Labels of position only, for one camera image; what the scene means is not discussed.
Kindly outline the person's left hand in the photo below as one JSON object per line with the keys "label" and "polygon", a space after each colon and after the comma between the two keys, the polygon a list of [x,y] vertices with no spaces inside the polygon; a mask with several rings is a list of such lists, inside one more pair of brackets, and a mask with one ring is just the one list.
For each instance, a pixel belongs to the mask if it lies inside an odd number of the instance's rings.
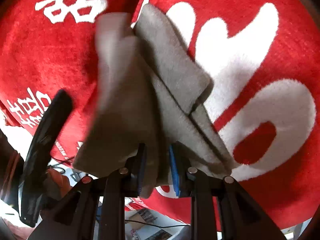
{"label": "person's left hand", "polygon": [[46,217],[48,212],[53,209],[72,188],[68,177],[53,168],[47,169],[46,175],[47,178],[43,182],[45,198],[42,210],[40,211],[41,218]]}

